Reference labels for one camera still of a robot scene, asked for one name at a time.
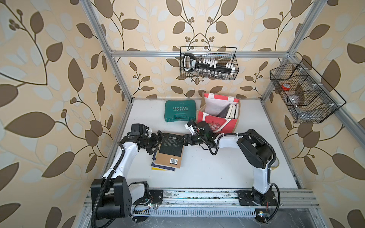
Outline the navy book yellow label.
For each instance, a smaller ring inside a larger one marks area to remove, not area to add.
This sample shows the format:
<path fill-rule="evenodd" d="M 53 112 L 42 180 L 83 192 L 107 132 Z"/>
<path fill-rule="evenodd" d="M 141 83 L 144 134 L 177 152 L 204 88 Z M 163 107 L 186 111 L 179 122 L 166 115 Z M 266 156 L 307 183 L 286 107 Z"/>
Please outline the navy book yellow label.
<path fill-rule="evenodd" d="M 160 168 L 160 169 L 165 169 L 165 170 L 167 170 L 167 171 L 175 171 L 175 168 L 173 168 L 173 167 L 168 167 L 168 166 L 163 166 L 163 165 L 158 165 L 158 164 L 156 164 L 156 155 L 157 155 L 157 152 L 156 152 L 155 154 L 153 154 L 151 167 L 156 167 L 156 168 Z"/>

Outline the burlap canvas bag red front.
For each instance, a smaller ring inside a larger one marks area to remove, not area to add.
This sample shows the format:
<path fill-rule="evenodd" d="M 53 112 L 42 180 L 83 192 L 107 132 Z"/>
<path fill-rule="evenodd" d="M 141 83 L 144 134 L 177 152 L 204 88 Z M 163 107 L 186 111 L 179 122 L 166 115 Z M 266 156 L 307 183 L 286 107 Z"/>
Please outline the burlap canvas bag red front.
<path fill-rule="evenodd" d="M 233 133 L 240 114 L 240 100 L 213 93 L 202 96 L 196 122 L 205 121 L 214 133 Z"/>

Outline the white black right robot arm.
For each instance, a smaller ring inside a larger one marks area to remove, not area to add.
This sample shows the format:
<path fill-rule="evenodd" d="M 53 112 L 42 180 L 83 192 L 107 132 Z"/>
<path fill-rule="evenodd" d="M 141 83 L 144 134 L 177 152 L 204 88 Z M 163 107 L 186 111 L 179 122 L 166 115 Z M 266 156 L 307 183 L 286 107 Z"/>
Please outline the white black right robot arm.
<path fill-rule="evenodd" d="M 185 128 L 190 131 L 183 136 L 183 145 L 195 146 L 205 144 L 211 155 L 217 155 L 219 149 L 240 149 L 246 160 L 253 167 L 252 194 L 248 196 L 254 204 L 263 205 L 272 191 L 271 167 L 277 160 L 273 147 L 255 130 L 245 133 L 214 133 L 205 122 L 189 121 Z"/>

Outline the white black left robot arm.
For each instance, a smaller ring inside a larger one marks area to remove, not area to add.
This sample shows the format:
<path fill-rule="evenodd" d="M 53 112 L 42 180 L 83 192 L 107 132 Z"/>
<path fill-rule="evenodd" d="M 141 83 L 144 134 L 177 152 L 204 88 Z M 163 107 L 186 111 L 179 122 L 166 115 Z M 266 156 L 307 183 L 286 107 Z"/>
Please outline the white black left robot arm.
<path fill-rule="evenodd" d="M 100 179 L 91 185 L 92 215 L 91 227 L 97 227 L 97 221 L 107 219 L 103 225 L 108 227 L 117 218 L 130 217 L 137 222 L 135 213 L 141 214 L 153 208 L 153 196 L 147 181 L 127 183 L 126 176 L 134 158 L 141 149 L 153 155 L 164 139 L 161 131 L 154 133 L 141 123 L 134 123 L 131 131 L 118 141 L 115 158 Z"/>

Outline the blue book yellow label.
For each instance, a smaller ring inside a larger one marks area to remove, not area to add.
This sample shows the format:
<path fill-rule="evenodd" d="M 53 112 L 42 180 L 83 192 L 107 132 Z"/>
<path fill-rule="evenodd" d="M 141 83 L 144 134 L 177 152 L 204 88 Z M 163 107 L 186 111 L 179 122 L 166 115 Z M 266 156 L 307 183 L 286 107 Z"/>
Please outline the blue book yellow label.
<path fill-rule="evenodd" d="M 235 113 L 234 113 L 234 119 L 237 119 L 239 116 L 239 105 L 235 105 Z"/>

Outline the black wolf cover book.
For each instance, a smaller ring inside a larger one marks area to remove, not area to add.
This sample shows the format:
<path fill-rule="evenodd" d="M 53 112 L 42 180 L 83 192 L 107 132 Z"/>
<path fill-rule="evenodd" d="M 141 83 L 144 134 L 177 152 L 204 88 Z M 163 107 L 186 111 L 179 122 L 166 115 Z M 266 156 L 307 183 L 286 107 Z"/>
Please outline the black wolf cover book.
<path fill-rule="evenodd" d="M 228 118 L 229 117 L 229 112 L 230 112 L 230 105 L 228 104 L 218 115 L 217 117 L 219 118 Z"/>

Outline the yellow cartoon book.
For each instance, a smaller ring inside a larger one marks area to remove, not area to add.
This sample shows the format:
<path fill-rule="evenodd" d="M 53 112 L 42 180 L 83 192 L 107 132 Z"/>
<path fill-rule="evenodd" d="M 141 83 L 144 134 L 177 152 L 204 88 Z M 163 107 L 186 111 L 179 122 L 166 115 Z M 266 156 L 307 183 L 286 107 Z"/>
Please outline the yellow cartoon book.
<path fill-rule="evenodd" d="M 236 113 L 236 105 L 235 104 L 231 104 L 230 105 L 230 112 L 229 112 L 229 119 L 234 119 L 235 118 L 235 113 Z"/>

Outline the black brown cover book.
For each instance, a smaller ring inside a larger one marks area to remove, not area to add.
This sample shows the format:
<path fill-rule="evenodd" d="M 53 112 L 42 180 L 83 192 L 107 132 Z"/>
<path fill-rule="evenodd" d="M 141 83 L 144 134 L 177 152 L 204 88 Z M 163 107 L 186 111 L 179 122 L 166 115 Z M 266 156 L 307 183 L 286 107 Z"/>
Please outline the black brown cover book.
<path fill-rule="evenodd" d="M 180 168 L 183 154 L 183 135 L 165 133 L 156 155 L 156 164 Z"/>

